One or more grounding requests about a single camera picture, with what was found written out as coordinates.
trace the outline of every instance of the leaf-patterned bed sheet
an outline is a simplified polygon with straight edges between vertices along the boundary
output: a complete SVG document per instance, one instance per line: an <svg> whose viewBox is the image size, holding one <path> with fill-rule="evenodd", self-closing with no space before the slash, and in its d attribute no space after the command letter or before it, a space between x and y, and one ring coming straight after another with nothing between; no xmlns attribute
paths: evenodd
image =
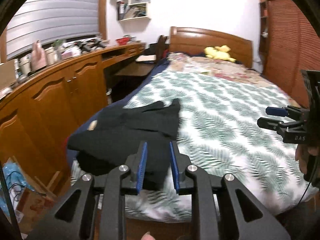
<svg viewBox="0 0 320 240"><path fill-rule="evenodd" d="M197 73L163 71L136 94L126 108L179 98L179 151L208 173L234 174L273 214L296 205L307 187L296 145L257 126L267 106L289 104L276 85L258 88ZM317 192L310 186L305 198ZM191 219L191 196L175 193L171 171L158 192L126 196L127 216L165 222Z"/></svg>

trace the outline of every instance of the wooden desk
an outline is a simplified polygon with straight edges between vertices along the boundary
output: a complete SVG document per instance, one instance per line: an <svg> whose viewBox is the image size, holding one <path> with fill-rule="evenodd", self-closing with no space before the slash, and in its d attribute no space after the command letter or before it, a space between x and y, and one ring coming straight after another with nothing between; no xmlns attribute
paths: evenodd
<svg viewBox="0 0 320 240"><path fill-rule="evenodd" d="M0 160L15 156L44 185L59 171L57 194L70 176L64 142L107 105L104 69L143 52L144 43L110 46L49 66L0 102Z"/></svg>
<svg viewBox="0 0 320 240"><path fill-rule="evenodd" d="M123 69L119 70L115 76L146 76L154 67L155 64L132 62Z"/></svg>

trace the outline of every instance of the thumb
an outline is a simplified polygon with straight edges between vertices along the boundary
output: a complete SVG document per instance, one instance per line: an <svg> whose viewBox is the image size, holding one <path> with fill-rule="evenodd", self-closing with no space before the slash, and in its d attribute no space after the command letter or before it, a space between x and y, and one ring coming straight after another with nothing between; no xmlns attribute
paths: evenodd
<svg viewBox="0 0 320 240"><path fill-rule="evenodd" d="M155 240L155 238L153 236L150 235L150 232L147 232L143 235L143 237L141 238L141 240Z"/></svg>

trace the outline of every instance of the metal screw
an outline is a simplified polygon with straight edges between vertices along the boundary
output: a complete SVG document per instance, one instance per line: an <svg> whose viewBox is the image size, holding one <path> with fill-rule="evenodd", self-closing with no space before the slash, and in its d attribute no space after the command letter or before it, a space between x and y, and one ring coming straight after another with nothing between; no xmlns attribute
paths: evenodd
<svg viewBox="0 0 320 240"><path fill-rule="evenodd" d="M83 176L82 176L82 179L84 180L84 181L89 181L90 179L92 178L92 176L90 175L90 174L84 174Z"/></svg>
<svg viewBox="0 0 320 240"><path fill-rule="evenodd" d="M189 171L196 171L197 169L198 169L198 167L195 166L195 165L189 165L189 166L188 166L188 170L189 170Z"/></svg>
<svg viewBox="0 0 320 240"><path fill-rule="evenodd" d="M129 167L127 165L121 165L119 166L119 170L120 171L127 171L129 169Z"/></svg>
<svg viewBox="0 0 320 240"><path fill-rule="evenodd" d="M233 181L235 179L235 176L233 176L232 174L228 173L225 175L226 180L228 181Z"/></svg>

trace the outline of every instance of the red basket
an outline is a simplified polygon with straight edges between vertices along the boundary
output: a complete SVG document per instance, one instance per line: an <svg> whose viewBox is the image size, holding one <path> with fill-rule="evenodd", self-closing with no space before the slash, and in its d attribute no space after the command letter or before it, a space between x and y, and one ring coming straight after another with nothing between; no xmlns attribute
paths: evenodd
<svg viewBox="0 0 320 240"><path fill-rule="evenodd" d="M119 45L125 45L128 43L128 41L130 40L130 38L126 37L126 38L121 38L121 39L116 39L116 42Z"/></svg>

